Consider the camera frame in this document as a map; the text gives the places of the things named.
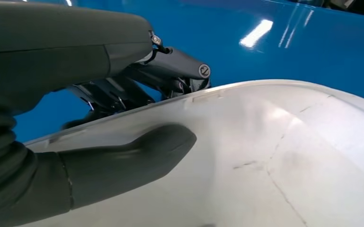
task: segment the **black sleeve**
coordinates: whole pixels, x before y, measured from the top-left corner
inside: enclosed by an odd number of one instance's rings
[[[128,192],[168,174],[196,141],[186,127],[155,128],[121,146],[33,153],[0,109],[0,227],[41,220]]]

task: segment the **blue surface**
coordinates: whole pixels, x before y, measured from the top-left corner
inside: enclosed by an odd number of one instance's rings
[[[65,0],[54,2],[66,4]],[[145,17],[165,45],[207,62],[214,86],[254,79],[297,79],[364,97],[361,15],[283,0],[71,2]],[[249,35],[259,24],[255,34]],[[35,110],[17,117],[15,131],[20,141],[34,139],[58,131],[64,122],[83,117],[87,110],[67,91],[51,93]]]

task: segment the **curved white surface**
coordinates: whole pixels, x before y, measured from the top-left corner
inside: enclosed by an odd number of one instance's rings
[[[29,143],[124,144],[179,122],[197,143],[164,178],[27,227],[364,227],[364,99],[312,83],[212,88]]]

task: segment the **robotic arm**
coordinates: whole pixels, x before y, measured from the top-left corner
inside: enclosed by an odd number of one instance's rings
[[[162,46],[141,17],[0,2],[0,226],[48,218],[155,181],[196,140],[172,124],[122,146],[34,153],[15,141],[14,115],[67,88],[94,109],[69,128],[153,102],[135,81],[170,98],[209,87],[209,75],[206,64]]]

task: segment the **screw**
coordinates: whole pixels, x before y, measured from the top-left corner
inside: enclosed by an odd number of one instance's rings
[[[153,35],[153,36],[151,37],[151,40],[152,40],[152,42],[153,42],[153,43],[155,43],[156,45],[161,45],[161,39],[160,39],[158,36]]]
[[[211,74],[211,69],[210,69],[210,67],[208,65],[202,64],[198,68],[198,73],[200,74],[201,77],[207,78]]]

